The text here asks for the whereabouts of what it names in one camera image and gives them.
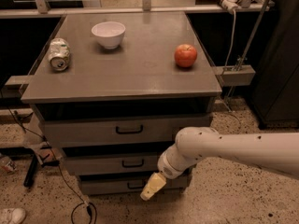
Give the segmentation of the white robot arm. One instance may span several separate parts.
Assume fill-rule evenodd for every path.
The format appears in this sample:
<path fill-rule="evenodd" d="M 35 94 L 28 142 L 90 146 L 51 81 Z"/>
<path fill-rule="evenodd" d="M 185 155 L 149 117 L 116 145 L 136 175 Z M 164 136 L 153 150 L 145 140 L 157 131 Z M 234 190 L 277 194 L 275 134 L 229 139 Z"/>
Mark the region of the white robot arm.
<path fill-rule="evenodd" d="M 184 128 L 158 159 L 158 171 L 150 176 L 141 199 L 149 200 L 169 179 L 208 157 L 298 178 L 299 133 L 220 134 L 209 127 Z"/>

